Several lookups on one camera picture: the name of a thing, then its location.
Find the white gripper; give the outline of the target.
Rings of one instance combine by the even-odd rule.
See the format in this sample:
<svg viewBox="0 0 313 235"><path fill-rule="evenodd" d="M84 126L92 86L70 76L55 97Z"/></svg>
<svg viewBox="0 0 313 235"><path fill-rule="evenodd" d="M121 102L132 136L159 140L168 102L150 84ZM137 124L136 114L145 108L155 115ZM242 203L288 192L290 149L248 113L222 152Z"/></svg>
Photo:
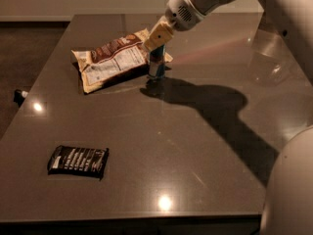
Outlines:
<svg viewBox="0 0 313 235"><path fill-rule="evenodd" d="M174 30L187 31L204 19L204 15L193 5L192 0L169 0L162 16L143 42L152 52L173 38Z"/></svg>

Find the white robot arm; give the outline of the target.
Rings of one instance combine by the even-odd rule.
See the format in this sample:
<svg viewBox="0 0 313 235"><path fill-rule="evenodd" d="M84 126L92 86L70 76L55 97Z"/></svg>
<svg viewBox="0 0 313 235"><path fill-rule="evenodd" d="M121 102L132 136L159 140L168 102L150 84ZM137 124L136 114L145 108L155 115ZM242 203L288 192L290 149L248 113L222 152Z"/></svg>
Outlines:
<svg viewBox="0 0 313 235"><path fill-rule="evenodd" d="M164 45L176 31L200 23L216 8L235 0L169 0L144 46ZM285 82L284 89L312 86L313 0L257 0L302 74ZM260 220L253 235L313 234L313 128L308 126L286 143L271 169Z"/></svg>

